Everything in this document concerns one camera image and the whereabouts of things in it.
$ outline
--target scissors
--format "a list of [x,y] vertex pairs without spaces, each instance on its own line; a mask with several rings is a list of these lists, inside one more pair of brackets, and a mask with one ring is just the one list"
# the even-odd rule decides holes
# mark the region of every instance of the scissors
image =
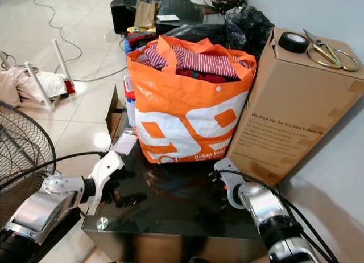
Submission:
[[[310,32],[306,31],[305,29],[303,29],[304,32],[306,33],[308,39],[311,41],[313,48],[307,49],[306,53],[308,55],[308,57],[315,61],[316,63],[320,64],[320,65],[324,65],[325,67],[329,67],[329,68],[341,68],[344,71],[357,71],[360,66],[359,66],[359,62],[357,59],[355,59],[354,57],[352,57],[351,55],[347,54],[346,52],[339,50],[337,48],[332,48],[330,45],[322,42],[320,39],[317,39],[314,35],[312,35]],[[315,57],[312,56],[312,50],[315,50],[317,52],[319,52],[319,54],[321,54],[321,56],[323,56],[324,58],[326,58],[327,60],[329,60],[332,64],[330,63],[324,63],[318,59],[316,59]],[[342,63],[342,61],[337,57],[337,55],[335,54],[335,52],[341,52],[342,54],[346,55],[347,57],[349,57],[350,59],[352,59],[352,61],[355,63],[354,67],[348,67],[347,65],[344,65]]]

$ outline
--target electric fan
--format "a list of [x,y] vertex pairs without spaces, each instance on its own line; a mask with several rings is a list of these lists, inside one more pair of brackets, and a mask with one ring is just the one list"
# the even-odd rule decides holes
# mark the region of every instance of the electric fan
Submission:
[[32,118],[0,101],[0,227],[53,175],[55,163],[27,170],[56,158],[48,134]]

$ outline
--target floor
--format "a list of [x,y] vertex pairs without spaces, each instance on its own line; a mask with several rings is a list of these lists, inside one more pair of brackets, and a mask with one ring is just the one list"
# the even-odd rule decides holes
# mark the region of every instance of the floor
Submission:
[[[121,38],[113,30],[111,1],[38,0],[55,8],[53,25],[63,26],[64,37],[82,49],[82,57],[68,63],[74,79],[89,80],[126,66],[125,55],[119,49]],[[59,42],[65,60],[77,56],[78,50],[48,25],[51,16],[50,9],[33,4],[33,0],[0,0],[0,49],[13,55],[18,64],[29,61],[53,72],[58,65],[53,38]],[[76,93],[62,100],[52,113],[21,110],[44,127],[55,145],[57,157],[107,150],[111,139],[105,123],[106,112],[115,86],[120,101],[124,101],[123,76],[126,74],[124,70],[100,81],[75,82]],[[57,169],[68,175],[87,176],[97,160],[98,156],[77,157],[59,162]],[[42,262],[77,262],[92,244],[80,228],[81,221]],[[96,248],[85,262],[111,260]]]

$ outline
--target tape roll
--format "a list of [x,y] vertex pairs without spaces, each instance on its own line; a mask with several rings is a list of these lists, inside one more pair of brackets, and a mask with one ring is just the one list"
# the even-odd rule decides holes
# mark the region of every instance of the tape roll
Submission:
[[306,37],[295,34],[294,32],[284,32],[279,38],[278,45],[287,51],[302,54],[306,51],[309,41]]

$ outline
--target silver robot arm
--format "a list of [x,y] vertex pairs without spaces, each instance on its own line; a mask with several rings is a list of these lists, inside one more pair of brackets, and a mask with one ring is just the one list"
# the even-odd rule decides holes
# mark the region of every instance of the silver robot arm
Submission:
[[306,239],[302,227],[294,222],[282,202],[265,187],[245,182],[229,158],[215,163],[214,169],[227,187],[227,199],[237,209],[247,209],[254,220],[271,263],[320,263]]
[[113,172],[124,166],[111,151],[98,161],[88,176],[65,176],[59,173],[46,178],[38,192],[31,195],[13,214],[3,231],[25,237],[41,245],[49,233],[80,203],[96,208],[105,183]]

